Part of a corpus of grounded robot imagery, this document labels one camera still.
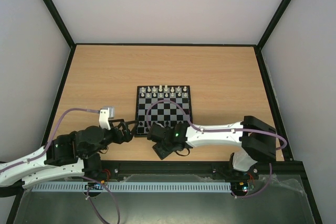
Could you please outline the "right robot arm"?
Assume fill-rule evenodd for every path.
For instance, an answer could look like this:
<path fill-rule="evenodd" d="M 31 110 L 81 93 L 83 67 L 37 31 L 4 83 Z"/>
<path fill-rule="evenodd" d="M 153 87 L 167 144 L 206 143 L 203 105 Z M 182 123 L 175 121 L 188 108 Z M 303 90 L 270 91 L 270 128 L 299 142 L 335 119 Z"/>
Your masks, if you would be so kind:
<path fill-rule="evenodd" d="M 276 160 L 276 130 L 254 116 L 227 125 L 195 125 L 178 123 L 174 127 L 162 127 L 153 123 L 147 133 L 153 141 L 154 151 L 160 159 L 173 152 L 205 145 L 230 145 L 240 150 L 232 154 L 229 172 L 239 178 L 255 164 Z"/>

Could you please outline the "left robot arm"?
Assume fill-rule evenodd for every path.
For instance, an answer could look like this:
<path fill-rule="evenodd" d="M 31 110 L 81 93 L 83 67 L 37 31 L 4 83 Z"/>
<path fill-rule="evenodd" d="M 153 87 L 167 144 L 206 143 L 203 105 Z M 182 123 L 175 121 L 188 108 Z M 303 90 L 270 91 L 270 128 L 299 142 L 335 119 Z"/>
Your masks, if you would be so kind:
<path fill-rule="evenodd" d="M 86 176 L 102 180 L 100 155 L 112 143 L 133 139 L 138 121 L 109 120 L 109 127 L 89 126 L 56 137 L 33 153 L 8 163 L 1 163 L 1 197 L 66 177 Z"/>

